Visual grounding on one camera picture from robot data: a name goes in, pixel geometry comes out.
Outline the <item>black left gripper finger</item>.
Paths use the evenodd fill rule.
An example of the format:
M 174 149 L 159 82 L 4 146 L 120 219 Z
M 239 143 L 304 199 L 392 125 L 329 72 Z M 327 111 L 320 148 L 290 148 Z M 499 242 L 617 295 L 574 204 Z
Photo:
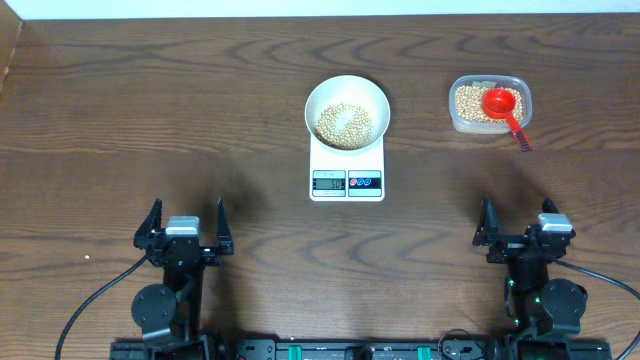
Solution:
M 216 239 L 218 241 L 217 251 L 221 256 L 231 256 L 234 254 L 234 242 L 227 222 L 224 200 L 222 198 L 219 198 L 217 202 Z
M 141 250 L 151 249 L 157 238 L 163 233 L 162 224 L 162 200 L 157 198 L 151 210 L 133 237 L 133 245 Z

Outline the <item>red plastic measuring scoop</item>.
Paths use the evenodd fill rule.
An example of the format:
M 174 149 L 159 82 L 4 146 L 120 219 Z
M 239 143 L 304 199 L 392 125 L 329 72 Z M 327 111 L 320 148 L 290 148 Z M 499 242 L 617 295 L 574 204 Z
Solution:
M 507 90 L 497 88 L 486 91 L 481 102 L 482 110 L 488 117 L 506 121 L 521 151 L 523 153 L 530 152 L 532 151 L 530 141 L 513 115 L 515 106 L 516 99 L 513 94 Z

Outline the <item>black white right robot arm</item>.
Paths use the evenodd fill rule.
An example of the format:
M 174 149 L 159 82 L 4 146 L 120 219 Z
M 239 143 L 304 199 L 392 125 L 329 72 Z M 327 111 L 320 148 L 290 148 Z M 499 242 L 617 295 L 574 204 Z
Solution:
M 504 302 L 516 330 L 489 341 L 489 359 L 569 359 L 570 337 L 580 332 L 588 293 L 563 278 L 549 277 L 548 265 L 566 255 L 576 232 L 569 218 L 545 199 L 535 224 L 520 235 L 500 232 L 495 206 L 482 200 L 474 246 L 488 249 L 489 263 L 507 266 Z

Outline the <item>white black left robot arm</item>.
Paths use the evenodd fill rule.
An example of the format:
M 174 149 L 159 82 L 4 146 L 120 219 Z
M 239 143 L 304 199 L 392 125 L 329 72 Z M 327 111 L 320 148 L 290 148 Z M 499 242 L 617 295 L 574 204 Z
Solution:
M 163 281 L 141 289 L 131 314 L 142 331 L 145 359 L 226 359 L 228 346 L 216 332 L 203 333 L 200 313 L 204 270 L 219 267 L 234 253 L 224 201 L 217 202 L 218 243 L 200 244 L 200 219 L 173 216 L 161 226 L 162 201 L 156 200 L 135 232 L 133 244 L 163 270 Z

